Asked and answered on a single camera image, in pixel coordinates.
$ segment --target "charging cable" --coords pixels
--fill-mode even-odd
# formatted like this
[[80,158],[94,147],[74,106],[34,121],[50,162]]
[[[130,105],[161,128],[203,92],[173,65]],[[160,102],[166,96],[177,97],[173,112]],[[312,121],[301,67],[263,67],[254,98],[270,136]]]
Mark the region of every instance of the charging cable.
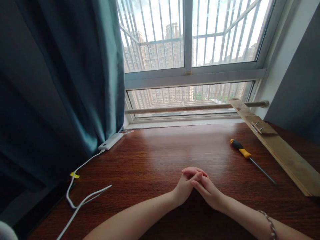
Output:
[[88,195],[87,197],[85,197],[85,199],[83,199],[82,202],[81,202],[81,203],[79,204],[79,206],[77,206],[77,207],[73,204],[73,202],[71,201],[71,199],[70,199],[70,197],[69,197],[69,192],[70,192],[71,186],[72,186],[72,184],[73,184],[73,180],[74,180],[74,176],[76,175],[76,172],[77,172],[80,168],[82,168],[84,165],[86,165],[92,158],[98,156],[99,154],[103,153],[104,151],[105,151],[104,149],[101,150],[101,152],[99,152],[98,154],[96,154],[96,155],[94,155],[93,157],[91,157],[88,161],[86,161],[84,164],[82,164],[80,167],[78,167],[78,168],[73,172],[72,180],[71,180],[70,185],[69,185],[69,188],[68,188],[68,190],[67,190],[66,198],[67,198],[70,206],[71,206],[73,209],[76,209],[76,210],[74,211],[74,213],[73,213],[72,217],[70,218],[69,222],[67,223],[67,225],[64,227],[64,229],[63,229],[62,232],[60,233],[60,235],[59,235],[59,237],[57,238],[57,240],[60,240],[60,238],[63,236],[63,234],[64,234],[65,231],[68,229],[70,223],[72,222],[72,220],[74,219],[74,217],[76,216],[77,212],[79,211],[79,209],[81,208],[82,205],[90,202],[91,200],[95,199],[96,197],[99,197],[105,190],[107,190],[108,188],[110,188],[110,187],[112,186],[112,185],[109,185],[108,187],[105,187],[105,188],[103,188],[103,189],[101,189],[101,190],[99,190],[99,191],[96,191],[96,192],[94,192],[94,193],[91,193],[90,195]]

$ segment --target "screwdriver shaft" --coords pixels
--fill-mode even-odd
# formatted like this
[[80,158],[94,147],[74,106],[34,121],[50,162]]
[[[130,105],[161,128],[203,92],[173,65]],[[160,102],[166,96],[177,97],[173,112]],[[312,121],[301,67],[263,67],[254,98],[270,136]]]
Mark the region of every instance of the screwdriver shaft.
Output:
[[252,158],[250,158],[250,160],[251,160],[275,185],[277,185],[276,182],[275,182],[258,164],[256,164],[255,161],[252,160]]

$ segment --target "screwdriver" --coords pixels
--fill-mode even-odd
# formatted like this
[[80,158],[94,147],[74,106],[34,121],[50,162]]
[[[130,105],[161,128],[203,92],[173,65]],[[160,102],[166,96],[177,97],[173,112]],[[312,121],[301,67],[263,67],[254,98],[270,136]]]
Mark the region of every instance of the screwdriver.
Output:
[[262,168],[259,167],[259,165],[256,164],[255,161],[252,160],[251,154],[248,153],[248,152],[244,149],[244,147],[241,145],[241,143],[239,143],[239,142],[238,142],[237,140],[235,140],[235,139],[231,139],[230,142],[231,142],[232,146],[233,146],[235,149],[239,150],[239,152],[241,152],[242,155],[243,155],[246,159],[250,159],[275,185],[277,185],[276,182],[275,182],[271,177],[269,177],[269,175],[268,175],[265,171],[263,171]]

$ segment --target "hand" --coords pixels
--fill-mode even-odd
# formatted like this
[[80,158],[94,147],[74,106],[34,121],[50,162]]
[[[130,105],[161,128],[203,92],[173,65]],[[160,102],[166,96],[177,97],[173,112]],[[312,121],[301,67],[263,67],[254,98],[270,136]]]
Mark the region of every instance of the hand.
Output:
[[172,191],[174,201],[179,206],[182,205],[190,196],[193,185],[192,181],[200,181],[202,177],[202,172],[198,172],[196,174],[182,173],[178,185]]
[[[198,174],[198,172],[202,173],[204,171],[200,168],[188,167],[183,169],[182,172],[185,174]],[[202,197],[210,207],[218,211],[221,211],[223,209],[223,204],[225,202],[226,196],[216,188],[209,177],[205,177],[203,175],[200,181],[196,181],[195,179],[191,180],[191,184],[202,195]]]

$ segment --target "yellow tape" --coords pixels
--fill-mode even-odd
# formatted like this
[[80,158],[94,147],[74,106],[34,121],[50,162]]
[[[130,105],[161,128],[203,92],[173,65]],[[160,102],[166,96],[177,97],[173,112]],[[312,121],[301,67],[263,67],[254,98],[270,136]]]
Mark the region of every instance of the yellow tape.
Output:
[[77,174],[74,175],[74,178],[79,178],[79,177],[80,177],[80,176],[77,175]]

